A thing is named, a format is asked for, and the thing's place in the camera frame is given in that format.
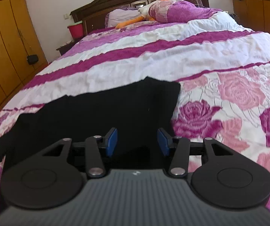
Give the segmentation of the black small garment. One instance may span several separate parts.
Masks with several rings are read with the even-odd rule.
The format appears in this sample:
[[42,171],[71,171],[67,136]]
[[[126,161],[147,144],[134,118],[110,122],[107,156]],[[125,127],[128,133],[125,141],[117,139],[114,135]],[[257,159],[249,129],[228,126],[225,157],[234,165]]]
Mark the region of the black small garment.
[[145,78],[96,93],[63,96],[36,113],[19,115],[0,137],[0,162],[8,169],[63,138],[74,142],[118,131],[118,143],[109,165],[116,169],[167,169],[157,142],[163,128],[174,135],[171,119],[181,86],[177,82]]

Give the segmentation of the dark wooden nightstand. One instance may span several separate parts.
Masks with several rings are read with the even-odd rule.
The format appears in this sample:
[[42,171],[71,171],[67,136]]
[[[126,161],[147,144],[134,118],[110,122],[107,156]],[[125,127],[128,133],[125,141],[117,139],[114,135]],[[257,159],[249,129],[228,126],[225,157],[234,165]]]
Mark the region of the dark wooden nightstand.
[[76,39],[76,40],[71,40],[67,42],[66,44],[60,46],[59,48],[56,49],[60,53],[61,56],[63,56],[66,52],[68,52],[76,43],[78,43],[81,40],[81,38]]

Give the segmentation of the small black bag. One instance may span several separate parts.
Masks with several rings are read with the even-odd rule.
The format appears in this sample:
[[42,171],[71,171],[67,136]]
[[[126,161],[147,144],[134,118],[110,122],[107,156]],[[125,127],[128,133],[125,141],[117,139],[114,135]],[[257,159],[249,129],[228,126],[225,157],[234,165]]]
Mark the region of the small black bag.
[[39,58],[38,58],[37,54],[27,56],[27,62],[28,62],[29,65],[34,65],[38,61],[39,61]]

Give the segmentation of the red plastic bucket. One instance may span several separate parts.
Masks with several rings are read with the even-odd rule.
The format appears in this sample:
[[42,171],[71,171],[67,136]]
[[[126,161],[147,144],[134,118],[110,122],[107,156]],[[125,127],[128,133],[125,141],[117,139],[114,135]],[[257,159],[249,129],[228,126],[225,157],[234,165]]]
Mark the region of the red plastic bucket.
[[79,39],[84,37],[83,22],[79,21],[67,26],[73,39]]

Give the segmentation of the lilac pillow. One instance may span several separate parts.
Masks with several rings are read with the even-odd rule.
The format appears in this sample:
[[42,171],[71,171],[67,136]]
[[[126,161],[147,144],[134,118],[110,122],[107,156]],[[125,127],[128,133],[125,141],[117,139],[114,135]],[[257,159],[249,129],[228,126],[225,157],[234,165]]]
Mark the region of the lilac pillow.
[[125,22],[140,16],[135,8],[122,7],[109,12],[105,17],[105,27],[115,27],[120,22]]

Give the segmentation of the wooden wardrobe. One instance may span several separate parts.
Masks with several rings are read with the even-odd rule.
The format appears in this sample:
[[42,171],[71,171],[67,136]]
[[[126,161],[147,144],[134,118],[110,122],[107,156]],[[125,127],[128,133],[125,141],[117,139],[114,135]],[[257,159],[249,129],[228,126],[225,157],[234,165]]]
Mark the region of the wooden wardrobe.
[[[39,61],[29,65],[34,54]],[[26,0],[0,0],[0,109],[47,64]]]

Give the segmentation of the white goose plush toy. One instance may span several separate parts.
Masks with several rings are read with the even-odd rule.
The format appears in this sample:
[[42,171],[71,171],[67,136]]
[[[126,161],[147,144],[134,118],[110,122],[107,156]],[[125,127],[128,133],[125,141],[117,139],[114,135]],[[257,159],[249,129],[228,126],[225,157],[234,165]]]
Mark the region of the white goose plush toy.
[[152,5],[154,5],[158,1],[182,1],[182,0],[155,0],[152,3],[150,3],[149,5],[143,6],[143,7],[138,9],[140,16],[138,16],[134,19],[130,19],[130,20],[125,21],[125,22],[120,22],[116,25],[115,28],[121,29],[121,28],[126,27],[130,24],[134,24],[136,22],[141,22],[141,21],[155,21],[155,19],[149,15],[149,9]]

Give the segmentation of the wooden drawer desk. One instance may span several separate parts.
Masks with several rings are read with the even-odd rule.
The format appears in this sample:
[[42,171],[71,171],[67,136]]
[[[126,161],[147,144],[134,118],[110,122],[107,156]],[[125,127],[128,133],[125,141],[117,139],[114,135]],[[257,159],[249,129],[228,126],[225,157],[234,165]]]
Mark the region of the wooden drawer desk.
[[270,0],[233,0],[233,8],[242,26],[270,33]]

